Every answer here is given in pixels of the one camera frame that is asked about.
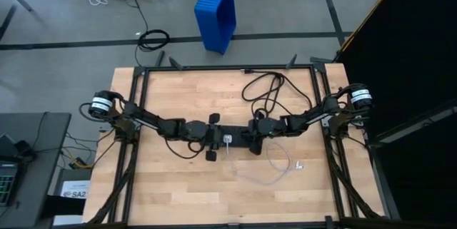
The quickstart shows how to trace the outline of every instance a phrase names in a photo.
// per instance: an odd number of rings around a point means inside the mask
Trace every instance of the desk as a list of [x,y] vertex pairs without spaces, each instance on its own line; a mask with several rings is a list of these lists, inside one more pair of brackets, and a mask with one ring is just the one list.
[[[333,92],[348,84],[342,64],[329,64],[326,68]],[[117,68],[111,90],[128,98],[133,71],[133,68]],[[316,104],[308,69],[280,72],[309,95],[313,105]],[[251,103],[241,99],[241,90],[257,76],[242,74],[239,70],[153,71],[149,76],[145,109],[163,118],[186,118],[188,121],[207,121],[211,113],[220,113],[220,124],[245,126],[252,118]],[[268,90],[269,84],[269,80],[259,81],[248,96],[257,96]],[[139,100],[141,79],[139,86],[136,100]],[[306,100],[289,86],[281,89],[278,101],[292,113],[302,113],[309,108]],[[285,111],[276,107],[271,116],[283,114]],[[350,128],[350,135],[363,140],[361,132],[355,128]],[[112,140],[108,137],[99,144],[97,156]],[[278,176],[268,163],[265,152],[266,143],[273,141],[290,153],[294,163],[300,161],[304,169],[291,171],[276,184],[264,186],[234,176],[225,148],[218,151],[215,163],[205,161],[204,154],[193,160],[182,160],[170,152],[155,131],[142,129],[128,224],[306,222],[322,221],[325,215],[337,220],[319,123],[311,125],[299,137],[265,140],[260,156],[253,155],[248,149],[231,149],[237,171],[264,181]],[[382,215],[383,208],[366,150],[349,139],[344,139],[343,144],[354,187],[373,210]],[[191,154],[185,143],[172,142],[171,147],[183,155]],[[286,165],[286,157],[278,147],[271,146],[270,154],[278,166]],[[116,145],[97,163],[91,177],[84,221],[91,219],[108,197],[118,155],[119,145]],[[116,220],[120,220],[122,204],[119,201]],[[349,212],[346,201],[345,211]]]
[[[0,219],[0,228],[25,228],[37,224],[48,195],[54,169],[59,158],[60,147],[64,143],[65,132],[70,123],[69,113],[6,113],[0,114],[0,135],[7,133],[15,141],[25,140],[29,144],[35,141],[40,131],[34,150],[36,159],[30,163],[19,181],[19,189],[12,206]],[[0,207],[0,214],[5,207]],[[46,220],[37,225],[49,224]]]

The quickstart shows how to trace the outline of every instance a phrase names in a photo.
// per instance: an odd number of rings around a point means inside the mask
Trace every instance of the wooden table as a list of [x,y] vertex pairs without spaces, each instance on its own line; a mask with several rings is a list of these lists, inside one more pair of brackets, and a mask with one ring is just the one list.
[[[348,85],[342,64],[326,67],[333,92]],[[133,68],[117,68],[111,90],[128,98],[132,73]],[[292,69],[281,73],[288,76],[315,105],[309,70]],[[241,90],[257,76],[239,71],[154,71],[149,76],[145,109],[163,118],[186,118],[187,121],[208,121],[211,113],[220,113],[220,124],[246,126],[252,119],[251,103],[241,99]],[[269,84],[270,80],[261,80],[248,91],[248,96],[265,92]],[[136,100],[139,100],[140,90],[141,80]],[[281,89],[278,101],[292,113],[309,109],[306,100],[289,85]],[[271,117],[284,114],[282,108],[276,107]],[[363,140],[361,132],[355,128],[350,128],[350,135]],[[97,156],[112,140],[108,137],[99,144]],[[322,221],[325,215],[338,220],[320,123],[310,126],[299,137],[265,140],[260,156],[245,148],[232,148],[231,157],[238,174],[262,181],[273,180],[280,174],[267,161],[265,148],[270,146],[270,156],[277,166],[287,165],[286,156],[278,146],[268,142],[280,143],[292,157],[292,166],[300,161],[304,169],[291,171],[273,185],[259,185],[232,173],[225,148],[218,151],[215,163],[206,161],[204,153],[195,159],[183,160],[170,152],[155,131],[142,129],[129,225],[306,222]],[[170,144],[182,155],[191,155],[185,143]],[[383,208],[366,150],[350,139],[344,139],[343,144],[354,187],[373,210],[382,215]],[[111,192],[118,155],[119,145],[116,145],[97,163],[92,173],[84,220],[94,216]],[[342,185],[341,192],[346,214],[349,214]],[[122,193],[116,220],[121,217],[123,198]]]

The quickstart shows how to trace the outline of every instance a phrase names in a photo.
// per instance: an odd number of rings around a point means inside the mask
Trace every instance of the blue plastic bin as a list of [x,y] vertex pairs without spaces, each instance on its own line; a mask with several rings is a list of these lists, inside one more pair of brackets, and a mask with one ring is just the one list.
[[198,0],[195,17],[205,49],[224,54],[236,27],[234,0]]

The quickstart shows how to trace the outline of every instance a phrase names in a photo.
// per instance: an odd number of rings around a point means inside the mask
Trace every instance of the black floor stripe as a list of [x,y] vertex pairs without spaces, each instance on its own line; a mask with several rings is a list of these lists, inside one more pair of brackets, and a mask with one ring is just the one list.
[[341,28],[340,21],[338,20],[338,15],[336,15],[336,10],[335,6],[333,5],[332,0],[326,0],[327,1],[327,6],[328,6],[328,11],[330,12],[330,17],[333,22],[333,26],[335,27],[336,34],[338,35],[338,41],[340,42],[340,45],[344,44],[344,35],[343,35],[343,29]]
[[[344,36],[350,36],[351,32],[343,32]],[[312,39],[338,37],[335,32],[309,32],[309,33],[272,33],[272,34],[239,34],[234,35],[232,40],[259,40],[259,39]],[[158,44],[163,39],[147,39],[148,44]],[[170,43],[196,43],[200,42],[200,36],[171,38]],[[56,49],[74,47],[95,47],[95,46],[123,46],[135,45],[138,39],[113,40],[113,41],[80,41],[52,44],[3,44],[0,50],[32,50],[32,49]]]
[[11,5],[11,8],[8,11],[8,14],[6,15],[5,20],[3,21],[3,24],[0,27],[0,41],[3,38],[3,35],[5,34],[6,30],[8,29],[9,23],[13,19],[14,14],[16,13],[18,4],[13,4]]

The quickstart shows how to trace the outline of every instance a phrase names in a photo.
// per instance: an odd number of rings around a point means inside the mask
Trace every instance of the gray floor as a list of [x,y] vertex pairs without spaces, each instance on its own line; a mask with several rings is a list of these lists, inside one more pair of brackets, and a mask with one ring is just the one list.
[[[34,12],[18,6],[0,46],[127,40],[144,31],[138,10],[126,4],[134,0],[108,0],[107,6],[91,6],[88,0],[27,1]],[[376,1],[333,0],[343,31],[356,29]],[[199,36],[196,0],[139,2],[151,29],[163,29],[172,37]],[[0,0],[0,23],[13,4]],[[236,34],[335,31],[326,0],[236,0],[236,15]],[[114,68],[135,66],[134,47],[0,51],[0,112],[71,112],[69,132],[95,139],[99,125],[80,117],[78,105],[109,88]],[[232,41],[224,56],[205,51],[200,42],[169,44],[164,50],[182,64],[209,65],[287,63],[294,54],[297,62],[308,63],[310,56],[333,58],[338,48],[337,38],[304,38]],[[139,56],[143,64],[152,65],[157,54]],[[75,155],[87,157],[85,152]]]

